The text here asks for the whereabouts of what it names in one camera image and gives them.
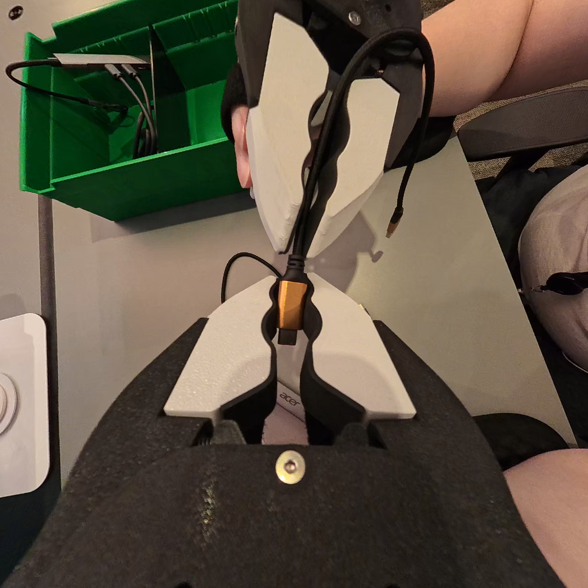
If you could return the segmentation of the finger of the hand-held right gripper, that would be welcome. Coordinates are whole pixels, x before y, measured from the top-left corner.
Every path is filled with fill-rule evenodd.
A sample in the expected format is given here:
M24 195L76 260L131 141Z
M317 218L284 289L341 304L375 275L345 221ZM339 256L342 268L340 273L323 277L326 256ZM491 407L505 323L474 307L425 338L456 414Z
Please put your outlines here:
M307 31L276 13L259 103L249 109L247 149L256 207L278 253L288 251L302 206L309 116L328 76L327 60Z
M349 226L383 176L400 94L381 78L354 80L346 99L347 143L319 181L327 195L309 225L307 256L318 256Z

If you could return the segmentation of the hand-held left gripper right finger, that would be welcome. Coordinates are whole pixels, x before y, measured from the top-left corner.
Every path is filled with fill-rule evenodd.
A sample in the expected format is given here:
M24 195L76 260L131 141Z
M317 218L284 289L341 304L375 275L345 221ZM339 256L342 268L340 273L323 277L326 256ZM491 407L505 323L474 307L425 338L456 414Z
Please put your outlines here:
M324 279L309 279L300 398L309 445L352 423L412 420L416 408L369 313Z

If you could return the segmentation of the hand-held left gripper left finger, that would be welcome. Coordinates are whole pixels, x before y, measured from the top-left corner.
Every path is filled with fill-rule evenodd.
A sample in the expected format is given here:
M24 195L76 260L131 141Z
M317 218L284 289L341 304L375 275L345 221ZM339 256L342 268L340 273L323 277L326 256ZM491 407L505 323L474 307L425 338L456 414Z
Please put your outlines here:
M276 406L278 279L266 277L232 296L204 321L166 403L165 415L232 420L249 444L262 442Z

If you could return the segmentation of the grey usb hub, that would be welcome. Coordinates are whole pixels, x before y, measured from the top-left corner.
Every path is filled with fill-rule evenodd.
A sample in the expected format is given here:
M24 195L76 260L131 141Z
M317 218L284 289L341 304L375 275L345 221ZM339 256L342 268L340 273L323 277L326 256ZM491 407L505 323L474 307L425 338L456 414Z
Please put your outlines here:
M131 65L138 72L151 70L151 64L147 57L121 54L54 54L54 56L50 58L10 63L5 68L5 74L12 82L18 84L28 91L51 98L76 102L84 106L99 108L108 112L115 112L126 116L129 108L124 105L108 104L89 98L54 92L48 89L33 86L21 79L17 79L13 75L16 70L30 69L35 67L50 67L66 70L107 71L105 69L106 64L113 64L117 66L121 70L123 76L125 74L122 68L123 64Z
M225 303L227 294L227 285L229 280L229 273L233 264L242 258L253 259L257 261L277 278L283 277L283 271L275 268L273 264L250 252L239 252L234 254L227 262L221 282L220 301ZM277 384L276 407L268 416L268 422L255 426L250 430L242 431L243 436L248 444L261 444L263 442L268 444L282 443L288 441L287 435L282 435L285 432L293 432L295 440L306 443L305 437L305 416L302 406L302 400L299 393L296 393L290 387L281 382Z

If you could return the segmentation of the black cable gold plugs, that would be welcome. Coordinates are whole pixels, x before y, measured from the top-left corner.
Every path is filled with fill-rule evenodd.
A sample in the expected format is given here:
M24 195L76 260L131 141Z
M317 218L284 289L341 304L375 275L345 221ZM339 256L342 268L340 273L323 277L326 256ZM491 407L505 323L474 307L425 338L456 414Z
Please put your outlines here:
M413 152L408 159L406 171L403 174L396 207L389 222L389 233L395 230L396 225L403 215L404 195L428 125L435 84L435 63L430 43L421 32L415 29L390 30L367 40L350 60L349 65L337 82L327 106L310 173L305 182L300 217L293 233L293 251L289 255L286 272L280 280L276 323L279 330L278 342L280 344L294 345L296 343L294 332L303 328L303 314L307 297L307 279L304 270L307 253L310 249L310 246L305 246L305 242L307 234L310 232L311 206L315 188L317 187L320 173L324 167L327 148L332 144L334 122L341 110L343 98L355 80L355 74L363 67L366 60L378 49L389 48L399 42L406 42L409 45L409 54L415 50L419 51L425 72L424 100L418 136L413 147Z

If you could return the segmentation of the green plastic bin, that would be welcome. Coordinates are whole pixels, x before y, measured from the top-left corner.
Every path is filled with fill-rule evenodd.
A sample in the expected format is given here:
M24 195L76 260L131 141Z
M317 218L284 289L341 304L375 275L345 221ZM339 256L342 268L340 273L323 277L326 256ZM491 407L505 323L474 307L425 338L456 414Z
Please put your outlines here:
M55 23L52 38L25 34L24 60L54 54L147 57L155 31L158 153L133 158L141 108L107 71L25 69L43 89L128 107L126 116L21 93L19 183L111 221L234 194L233 146L220 117L236 62L237 1L118 1Z

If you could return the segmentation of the person's right hand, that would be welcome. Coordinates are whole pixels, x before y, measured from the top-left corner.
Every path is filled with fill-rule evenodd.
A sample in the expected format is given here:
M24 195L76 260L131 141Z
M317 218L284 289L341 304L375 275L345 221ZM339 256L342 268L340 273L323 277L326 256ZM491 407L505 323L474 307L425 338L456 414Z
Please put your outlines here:
M231 123L236 157L236 171L240 186L244 189L250 189L252 187L251 166L246 137L248 114L249 108L246 105L239 105L232 109Z

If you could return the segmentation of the thin bin divider plate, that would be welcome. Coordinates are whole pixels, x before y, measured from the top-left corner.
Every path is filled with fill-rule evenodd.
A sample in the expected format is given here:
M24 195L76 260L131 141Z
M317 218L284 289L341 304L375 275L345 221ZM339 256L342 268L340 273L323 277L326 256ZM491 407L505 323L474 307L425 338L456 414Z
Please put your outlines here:
M155 74L155 31L153 26L148 26L149 30L149 61L151 64L151 121L153 123L153 134L152 134L152 148L151 154L156 155L158 153L158 123L157 123L157 111L156 111L156 74Z

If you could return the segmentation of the grey office chair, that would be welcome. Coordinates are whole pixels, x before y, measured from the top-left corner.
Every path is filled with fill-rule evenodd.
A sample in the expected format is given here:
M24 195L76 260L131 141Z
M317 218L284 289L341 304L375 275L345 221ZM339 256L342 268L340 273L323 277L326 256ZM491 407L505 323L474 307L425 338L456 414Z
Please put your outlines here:
M468 162L586 143L587 87L518 99L466 122L457 136Z

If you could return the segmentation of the person's pale clothing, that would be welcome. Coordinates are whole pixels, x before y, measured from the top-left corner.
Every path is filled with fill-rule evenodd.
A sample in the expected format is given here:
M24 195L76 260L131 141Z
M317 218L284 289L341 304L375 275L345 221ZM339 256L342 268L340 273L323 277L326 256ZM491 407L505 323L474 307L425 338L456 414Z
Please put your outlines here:
M587 290L576 296L531 292L559 272L587 271L587 166L558 183L539 202L518 243L523 289L549 336L587 371Z

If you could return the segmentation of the black key fob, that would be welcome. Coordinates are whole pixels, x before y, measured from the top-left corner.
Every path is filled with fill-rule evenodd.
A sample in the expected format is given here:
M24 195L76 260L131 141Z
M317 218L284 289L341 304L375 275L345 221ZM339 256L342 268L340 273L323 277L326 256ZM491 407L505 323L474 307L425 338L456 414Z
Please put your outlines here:
M587 272L559 272L550 275L545 284L532 287L531 292L552 292L563 296L576 296L587 289Z

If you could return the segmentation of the person's leg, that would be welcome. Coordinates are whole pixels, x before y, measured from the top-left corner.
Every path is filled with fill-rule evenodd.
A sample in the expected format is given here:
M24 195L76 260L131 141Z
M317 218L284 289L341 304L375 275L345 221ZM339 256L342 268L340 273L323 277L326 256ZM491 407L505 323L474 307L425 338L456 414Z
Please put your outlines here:
M518 512L566 587L587 587L587 449L547 452L504 472Z

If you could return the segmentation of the white rounded base plate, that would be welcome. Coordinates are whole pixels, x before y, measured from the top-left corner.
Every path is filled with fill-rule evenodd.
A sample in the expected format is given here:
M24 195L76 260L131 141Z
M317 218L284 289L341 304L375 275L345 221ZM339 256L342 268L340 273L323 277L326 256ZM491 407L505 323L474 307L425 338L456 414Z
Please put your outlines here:
M47 328L26 313L1 320L1 498L38 489L49 466Z

